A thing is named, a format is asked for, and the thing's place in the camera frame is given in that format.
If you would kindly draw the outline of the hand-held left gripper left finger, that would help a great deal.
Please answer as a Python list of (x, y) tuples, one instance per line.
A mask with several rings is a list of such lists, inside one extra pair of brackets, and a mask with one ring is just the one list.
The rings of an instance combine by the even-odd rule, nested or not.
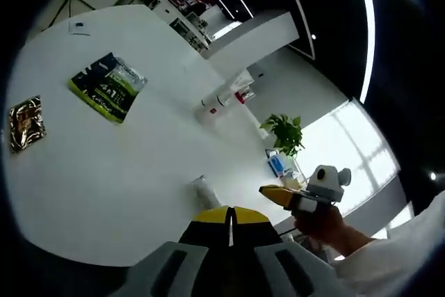
[(210, 296), (225, 281), (233, 209), (204, 210), (176, 242), (132, 266), (114, 296)]

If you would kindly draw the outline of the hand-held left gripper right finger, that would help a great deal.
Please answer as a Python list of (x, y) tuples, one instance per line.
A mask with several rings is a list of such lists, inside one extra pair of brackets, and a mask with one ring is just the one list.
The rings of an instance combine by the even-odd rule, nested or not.
[(283, 241), (263, 214), (233, 208), (234, 275), (242, 296), (347, 296), (325, 261)]

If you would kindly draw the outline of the person's right hand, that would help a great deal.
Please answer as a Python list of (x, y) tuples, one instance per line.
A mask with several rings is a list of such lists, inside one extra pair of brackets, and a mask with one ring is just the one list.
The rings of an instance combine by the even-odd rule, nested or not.
[(295, 227), (328, 246), (336, 246), (346, 228), (343, 217), (337, 207), (328, 205), (317, 208), (314, 212), (293, 211)]

